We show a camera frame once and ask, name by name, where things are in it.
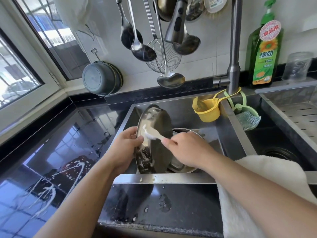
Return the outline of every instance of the left hand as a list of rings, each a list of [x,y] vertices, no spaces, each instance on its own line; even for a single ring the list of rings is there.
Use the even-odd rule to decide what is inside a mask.
[[[124,173],[133,159],[134,148],[140,146],[144,138],[135,138],[137,127],[130,127],[122,131],[101,158],[113,167],[113,174],[118,176]]]

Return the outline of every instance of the red circular label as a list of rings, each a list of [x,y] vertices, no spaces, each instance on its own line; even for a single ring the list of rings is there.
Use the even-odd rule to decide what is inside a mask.
[[[281,23],[277,20],[269,21],[260,31],[260,39],[262,41],[271,41],[276,38],[281,31]]]

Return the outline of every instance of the yellow cup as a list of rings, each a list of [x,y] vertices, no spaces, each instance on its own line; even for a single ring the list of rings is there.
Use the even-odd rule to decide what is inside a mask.
[[[223,98],[216,98],[216,96],[222,92],[224,92],[224,90],[221,90],[220,92],[216,93],[214,95],[213,98],[211,99],[206,99],[203,102],[206,104],[208,110],[204,111],[204,112],[197,112],[196,111],[196,106],[192,106],[192,108],[194,109],[195,113],[198,114],[198,116],[200,117],[201,121],[209,123],[212,121],[215,121],[217,118],[219,118],[220,116],[220,110],[219,110],[219,103],[221,100],[227,99],[228,97],[237,94],[238,92],[241,91],[241,87],[239,87],[238,91],[235,94],[229,95],[228,97],[223,97]]]

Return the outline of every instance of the faucet spout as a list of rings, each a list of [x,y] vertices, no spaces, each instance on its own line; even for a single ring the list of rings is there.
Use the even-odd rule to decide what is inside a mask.
[[[230,83],[227,87],[228,94],[234,94],[239,88],[239,47],[241,33],[242,0],[232,0],[231,12],[231,41],[230,41],[230,64],[227,75]]]

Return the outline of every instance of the sink drain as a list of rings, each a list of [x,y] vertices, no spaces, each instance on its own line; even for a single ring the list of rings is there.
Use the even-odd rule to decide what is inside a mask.
[[[280,147],[270,147],[263,150],[262,155],[276,157],[284,160],[297,161],[298,157],[287,149]]]

